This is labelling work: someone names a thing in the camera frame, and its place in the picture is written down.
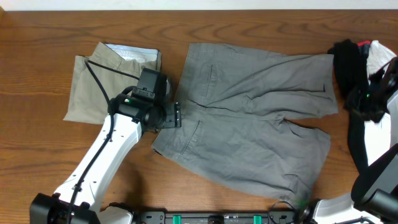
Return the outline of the khaki shorts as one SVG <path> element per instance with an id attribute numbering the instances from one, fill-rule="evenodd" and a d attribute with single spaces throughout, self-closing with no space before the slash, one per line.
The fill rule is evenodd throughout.
<path id="1" fill-rule="evenodd" d="M 98 43 L 92 55 L 76 56 L 65 121 L 103 124 L 108 114 L 106 100 L 92 77 L 92 70 L 110 99 L 135 86 L 143 68 L 159 71 L 162 53 L 125 45 Z"/>

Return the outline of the grey shorts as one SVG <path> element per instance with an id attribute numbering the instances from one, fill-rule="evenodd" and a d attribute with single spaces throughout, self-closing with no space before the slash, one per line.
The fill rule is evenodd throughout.
<path id="1" fill-rule="evenodd" d="M 338 111 L 332 75 L 330 54 L 191 44 L 175 96 L 182 125 L 161 130 L 152 148 L 231 189 L 305 202 L 331 137 L 296 120 Z"/>

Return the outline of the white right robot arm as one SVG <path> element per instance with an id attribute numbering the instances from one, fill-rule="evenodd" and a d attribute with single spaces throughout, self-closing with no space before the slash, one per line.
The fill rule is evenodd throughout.
<path id="1" fill-rule="evenodd" d="M 397 92 L 387 99 L 391 148 L 359 174 L 350 194 L 320 200 L 297 223 L 397 223 Z"/>

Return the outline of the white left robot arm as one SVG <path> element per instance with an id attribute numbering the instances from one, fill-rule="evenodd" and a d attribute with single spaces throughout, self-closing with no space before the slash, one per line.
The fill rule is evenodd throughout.
<path id="1" fill-rule="evenodd" d="M 124 158 L 148 129 L 181 127 L 181 105 L 138 105 L 125 99 L 113 103 L 101 132 L 71 176 L 53 195 L 37 194 L 31 223 L 137 223 L 134 210 L 123 203 L 101 209 L 104 195 Z"/>

